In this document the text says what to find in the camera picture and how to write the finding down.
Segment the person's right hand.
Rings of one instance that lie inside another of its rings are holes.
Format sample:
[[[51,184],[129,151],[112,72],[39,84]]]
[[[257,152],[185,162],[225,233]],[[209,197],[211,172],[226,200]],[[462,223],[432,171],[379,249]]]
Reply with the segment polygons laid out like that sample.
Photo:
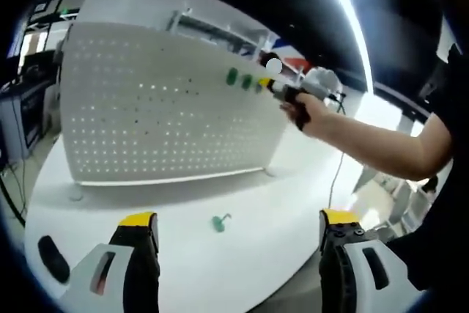
[[[330,114],[329,110],[322,101],[307,93],[299,93],[295,99],[295,104],[281,103],[280,109],[302,133],[309,137],[319,138],[326,118]],[[309,120],[299,125],[298,121],[302,111],[307,113]]]

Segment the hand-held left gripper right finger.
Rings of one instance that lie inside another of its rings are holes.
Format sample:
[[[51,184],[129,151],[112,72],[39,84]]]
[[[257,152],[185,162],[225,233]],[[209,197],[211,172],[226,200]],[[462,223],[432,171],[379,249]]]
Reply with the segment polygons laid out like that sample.
[[[350,211],[320,211],[323,312],[406,312],[415,302],[407,266]]]

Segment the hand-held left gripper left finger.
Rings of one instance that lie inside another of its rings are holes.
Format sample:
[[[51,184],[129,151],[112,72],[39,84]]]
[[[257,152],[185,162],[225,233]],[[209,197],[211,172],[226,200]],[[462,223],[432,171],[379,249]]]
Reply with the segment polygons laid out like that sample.
[[[158,312],[159,277],[157,214],[132,214],[72,269],[59,304],[65,312]]]

